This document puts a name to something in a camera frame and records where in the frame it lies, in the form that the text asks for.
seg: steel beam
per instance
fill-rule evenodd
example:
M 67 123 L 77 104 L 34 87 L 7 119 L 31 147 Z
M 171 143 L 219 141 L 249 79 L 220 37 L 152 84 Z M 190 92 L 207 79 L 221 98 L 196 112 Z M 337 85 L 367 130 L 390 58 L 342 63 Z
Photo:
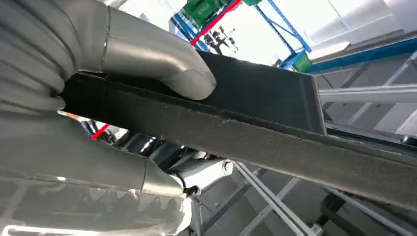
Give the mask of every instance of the steel beam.
M 227 60 L 229 63 L 217 61 L 217 69 L 222 73 L 208 63 L 218 79 L 218 88 L 212 97 L 202 102 L 180 98 L 168 89 L 165 92 L 148 90 L 155 84 L 134 88 L 86 75 L 69 80 L 61 96 L 67 103 L 65 110 L 74 114 L 378 201 L 417 209 L 415 154 L 372 142 L 364 144 L 326 136 L 325 132 L 314 133 L 313 130 L 321 129 L 319 123 L 316 128 L 312 121 L 317 118 L 313 112 L 320 104 L 315 103 L 314 96 L 306 97 L 309 93 L 314 94 L 314 88 L 303 92 L 295 89 L 299 86 L 309 88 L 308 77 Z M 240 63 L 245 66 L 234 68 Z M 253 70 L 258 68 L 260 71 L 256 74 Z M 294 85 L 281 88 L 274 84 L 287 81 Z M 302 97 L 301 101 L 307 102 L 301 106 L 305 109 L 297 110 L 300 104 L 296 99 Z M 294 122 L 300 117 L 303 122 Z
M 413 65 L 414 61 L 417 59 L 417 52 L 414 52 L 407 60 L 404 64 L 402 64 L 400 66 L 400 68 L 398 68 L 394 74 L 384 83 L 383 86 L 391 86 L 392 84 L 395 83 L 395 81 L 398 79 L 398 77 L 400 77 L 403 72 L 410 66 Z M 367 102 L 365 103 L 353 116 L 352 118 L 348 121 L 348 125 L 352 125 L 354 124 L 359 117 L 361 117 L 366 111 L 369 110 L 369 108 L 372 106 L 372 102 Z
M 397 225 L 394 222 L 388 220 L 387 218 L 379 215 L 378 213 L 369 209 L 368 207 L 361 204 L 360 202 L 350 198 L 349 196 L 347 196 L 347 195 L 345 195 L 345 194 L 343 194 L 343 193 L 341 193 L 341 192 L 339 192 L 335 189 L 331 189 L 331 188 L 327 188 L 327 187 L 325 187 L 325 189 L 327 191 L 333 193 L 334 195 L 338 196 L 339 198 L 345 200 L 346 202 L 352 204 L 354 207 L 356 207 L 357 209 L 359 209 L 360 211 L 362 211 L 366 215 L 372 217 L 373 219 L 375 219 L 375 220 L 379 221 L 380 223 L 382 223 L 383 225 L 387 226 L 388 228 L 390 228 L 391 230 L 396 232 L 398 235 L 405 235 L 405 236 L 412 236 L 413 235 L 411 232 L 403 229 L 399 225 Z
M 296 186 L 296 184 L 299 182 L 299 178 L 292 178 L 290 182 L 288 182 L 285 187 L 279 191 L 279 193 L 276 195 L 276 197 L 279 200 L 284 200 L 284 198 L 287 196 L 288 193 Z M 255 219 L 250 222 L 248 226 L 239 234 L 240 236 L 248 236 L 251 234 L 251 232 L 258 227 L 258 225 L 265 219 L 265 217 L 273 211 L 273 208 L 270 205 L 267 205 L 256 217 Z
M 417 85 L 320 90 L 324 102 L 417 102 Z
M 259 168 L 254 171 L 257 177 L 262 176 L 266 172 L 265 169 Z M 250 183 L 245 181 L 239 186 L 228 198 L 222 203 L 220 208 L 213 213 L 213 216 L 202 225 L 202 233 L 205 234 L 212 228 L 212 226 L 232 207 L 251 187 Z

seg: blue steel frame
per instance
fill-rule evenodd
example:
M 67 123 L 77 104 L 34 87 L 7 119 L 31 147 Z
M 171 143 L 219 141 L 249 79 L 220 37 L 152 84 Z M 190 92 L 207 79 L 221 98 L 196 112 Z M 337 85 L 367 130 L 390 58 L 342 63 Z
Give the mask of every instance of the blue steel frame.
M 213 16 L 197 33 L 194 32 L 194 30 L 182 19 L 182 17 L 178 14 L 175 14 L 171 21 L 174 23 L 174 25 L 181 31 L 181 33 L 191 42 L 200 32 L 204 31 L 205 28 L 210 25 L 211 22 L 213 22 L 217 17 L 225 11 L 228 6 L 236 2 L 237 0 L 231 0 L 218 14 Z M 258 5 L 255 5 L 255 8 L 258 10 L 260 15 L 267 21 L 269 26 L 277 33 L 279 38 L 282 40 L 282 42 L 287 46 L 288 50 L 290 50 L 291 54 L 286 58 L 281 64 L 280 67 L 289 69 L 292 67 L 294 62 L 296 62 L 304 53 L 311 52 L 311 48 L 308 46 L 308 44 L 305 42 L 305 40 L 301 37 L 301 35 L 296 31 L 296 29 L 293 27 L 293 25 L 290 23 L 290 21 L 285 17 L 285 15 L 279 10 L 278 6 L 274 3 L 273 0 L 268 0 L 272 8 L 278 13 L 278 15 L 284 20 L 284 22 L 287 24 L 287 26 L 290 28 L 290 30 L 287 30 L 286 28 L 280 26 L 270 18 L 268 18 L 265 13 L 260 9 Z M 291 47 L 291 45 L 285 40 L 285 38 L 282 36 L 282 34 L 277 30 L 275 27 L 279 27 L 291 36 L 295 37 L 302 45 L 301 51 L 298 53 Z M 196 44 L 196 49 L 203 50 L 206 52 L 209 52 L 208 46 L 202 42 L 199 41 Z
M 176 13 L 172 18 L 171 22 L 178 28 L 178 30 L 191 42 L 197 34 L 194 30 L 182 19 L 182 17 Z M 209 47 L 203 41 L 198 41 L 194 46 L 197 50 L 210 52 Z
M 315 63 L 307 70 L 307 73 L 328 70 L 336 67 L 344 67 L 360 62 L 390 58 L 398 55 L 413 53 L 415 51 L 417 51 L 417 38 L 411 38 L 383 47 Z
M 278 13 L 278 15 L 284 20 L 284 22 L 288 25 L 290 30 L 287 30 L 286 28 L 280 26 L 278 23 L 274 22 L 270 18 L 268 18 L 265 13 L 262 11 L 262 9 L 255 5 L 256 10 L 260 13 L 260 15 L 267 21 L 268 25 L 271 26 L 271 28 L 277 33 L 281 41 L 287 46 L 288 50 L 290 50 L 290 55 L 279 65 L 279 67 L 284 69 L 289 69 L 293 66 L 293 64 L 299 60 L 306 52 L 311 52 L 311 48 L 308 46 L 308 44 L 305 42 L 305 40 L 301 37 L 301 35 L 297 32 L 297 30 L 291 25 L 290 21 L 285 17 L 285 15 L 279 10 L 278 6 L 274 3 L 273 0 L 268 0 L 272 8 Z M 285 40 L 285 38 L 282 36 L 282 34 L 277 30 L 275 26 L 278 26 L 291 36 L 295 37 L 302 45 L 301 51 L 298 53 L 291 47 L 291 45 Z
M 303 48 L 305 48 L 308 52 L 311 52 L 311 48 L 308 46 L 305 40 L 301 37 L 301 35 L 297 32 L 297 30 L 293 27 L 293 25 L 291 25 L 287 17 L 285 17 L 285 15 L 281 12 L 281 10 L 279 10 L 278 6 L 274 3 L 274 1 L 268 0 L 268 2 L 272 6 L 272 8 L 276 11 L 276 13 L 278 13 L 278 15 L 282 18 L 282 20 L 284 20 L 284 22 L 288 25 L 290 30 L 294 33 L 295 38 L 298 39 L 300 43 L 302 44 Z

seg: grey metal frame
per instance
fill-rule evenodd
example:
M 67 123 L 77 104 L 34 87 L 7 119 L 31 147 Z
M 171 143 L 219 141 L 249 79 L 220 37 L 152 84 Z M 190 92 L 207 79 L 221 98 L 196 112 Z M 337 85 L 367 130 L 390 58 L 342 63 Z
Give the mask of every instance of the grey metal frame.
M 235 162 L 236 169 L 259 192 L 279 217 L 296 233 L 296 235 L 314 236 L 313 231 L 296 216 L 271 190 L 269 190 L 250 170 L 242 163 Z

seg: blue beam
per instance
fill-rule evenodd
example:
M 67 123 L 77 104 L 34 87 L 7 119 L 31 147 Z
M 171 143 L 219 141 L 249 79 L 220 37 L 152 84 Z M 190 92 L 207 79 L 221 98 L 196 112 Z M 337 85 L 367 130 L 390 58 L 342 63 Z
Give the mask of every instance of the blue beam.
M 290 30 L 294 33 L 295 37 L 300 41 L 300 43 L 303 45 L 305 49 L 307 49 L 308 52 L 311 52 L 311 48 L 308 46 L 308 44 L 304 41 L 304 39 L 301 37 L 301 35 L 297 32 L 297 30 L 291 25 L 290 21 L 285 17 L 285 15 L 282 13 L 281 10 L 279 10 L 278 6 L 274 3 L 273 0 L 268 0 L 268 2 L 271 4 L 271 6 L 274 8 L 276 13 L 284 20 L 284 22 L 288 25 Z
M 179 25 L 179 27 L 177 27 L 179 30 L 180 28 L 187 32 L 187 35 L 184 35 L 190 42 L 193 40 L 193 38 L 195 38 L 197 35 L 196 33 L 193 31 L 193 29 L 181 18 L 181 16 L 179 16 L 177 13 L 171 18 L 177 21 L 177 25 Z M 198 50 L 202 50 L 202 51 L 206 51 L 206 52 L 210 52 L 208 46 L 202 42 L 201 40 L 198 41 L 197 43 L 199 45 Z
M 290 35 L 292 35 L 293 37 L 295 37 L 295 34 L 293 34 L 292 32 L 290 32 L 288 29 L 286 29 L 286 28 L 284 28 L 284 27 L 280 26 L 277 22 L 275 22 L 275 21 L 271 20 L 270 18 L 268 18 L 268 20 L 269 20 L 271 23 L 273 23 L 274 25 L 276 25 L 276 26 L 280 27 L 283 31 L 285 31 L 285 32 L 289 33 Z
M 348 66 L 365 61 L 373 61 L 384 58 L 390 58 L 403 54 L 417 51 L 417 38 L 408 39 L 398 43 L 386 45 L 383 47 L 347 55 L 340 58 L 326 60 L 313 64 L 307 73 L 328 70 L 336 67 Z
M 275 26 L 271 23 L 271 21 L 269 20 L 269 18 L 265 15 L 265 13 L 262 11 L 262 9 L 258 6 L 255 5 L 256 10 L 258 10 L 259 14 L 267 21 L 268 25 L 271 26 L 271 28 L 275 31 L 275 33 L 279 36 L 279 38 L 281 39 L 281 41 L 285 44 L 285 46 L 287 46 L 288 50 L 290 50 L 291 55 L 295 55 L 296 52 L 294 51 L 294 49 L 291 47 L 291 45 L 285 40 L 285 38 L 281 35 L 281 33 L 275 28 Z

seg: shelving rack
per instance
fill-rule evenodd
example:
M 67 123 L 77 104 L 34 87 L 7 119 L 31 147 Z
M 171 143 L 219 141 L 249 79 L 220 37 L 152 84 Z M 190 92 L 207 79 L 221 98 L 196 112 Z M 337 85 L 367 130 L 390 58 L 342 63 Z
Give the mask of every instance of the shelving rack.
M 220 10 L 219 13 L 214 15 L 198 32 L 195 32 L 191 28 L 191 26 L 187 24 L 186 21 L 188 21 L 188 19 L 180 13 L 175 14 L 172 17 L 171 21 L 179 29 L 179 31 L 187 38 L 190 44 L 193 45 L 197 50 L 208 51 L 208 46 L 200 40 L 200 37 L 204 36 L 208 31 L 210 31 L 210 29 L 212 29 L 217 22 L 219 22 L 228 12 L 233 10 L 241 2 L 242 0 L 231 0 L 222 10 Z M 301 59 L 306 52 L 311 52 L 311 48 L 301 37 L 301 35 L 297 32 L 297 30 L 293 27 L 293 25 L 290 23 L 287 17 L 285 17 L 285 15 L 278 8 L 275 2 L 273 0 L 268 0 L 268 2 L 271 5 L 271 7 L 275 10 L 275 12 L 282 18 L 289 30 L 271 20 L 268 16 L 266 16 L 266 14 L 258 5 L 254 5 L 254 7 L 259 12 L 259 14 L 266 20 L 268 25 L 274 30 L 274 32 L 278 35 L 278 37 L 290 51 L 290 55 L 279 65 L 279 67 L 281 68 L 289 69 L 294 65 L 294 63 Z M 301 43 L 302 47 L 298 50 L 295 50 L 285 39 L 285 37 L 279 32 L 277 27 L 287 32 L 289 35 L 295 37 Z

